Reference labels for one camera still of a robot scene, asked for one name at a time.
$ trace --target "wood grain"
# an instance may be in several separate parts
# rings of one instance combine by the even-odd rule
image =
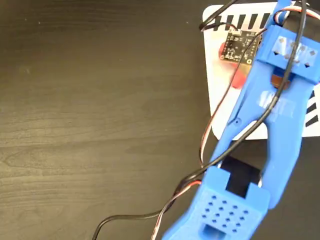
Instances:
[[[1,239],[90,240],[110,214],[163,206],[198,166],[209,103],[197,25],[214,2],[0,1]],[[304,142],[253,239],[319,238],[318,144]],[[247,142],[235,155],[262,164],[264,148]],[[100,239],[148,239],[153,224],[114,222]]]

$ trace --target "circuit board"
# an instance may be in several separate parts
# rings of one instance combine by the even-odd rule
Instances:
[[[254,31],[229,31],[220,59],[231,63],[238,63],[246,47],[252,42],[255,36],[256,33]],[[244,54],[241,64],[251,65],[253,63],[260,40],[260,37],[254,40],[252,47]]]

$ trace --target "blue robotic gripper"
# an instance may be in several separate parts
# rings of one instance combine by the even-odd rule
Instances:
[[[279,0],[274,12],[289,6]],[[246,83],[234,106],[211,160],[256,121],[271,102],[276,89],[272,75],[287,67],[296,33],[268,20],[267,31]],[[164,234],[162,240],[249,240],[269,209],[276,207],[299,157],[307,103],[320,79],[320,44],[302,37],[285,89],[264,121],[268,129],[267,159],[261,184],[250,182],[244,196],[228,190],[231,173],[210,167],[187,212]]]

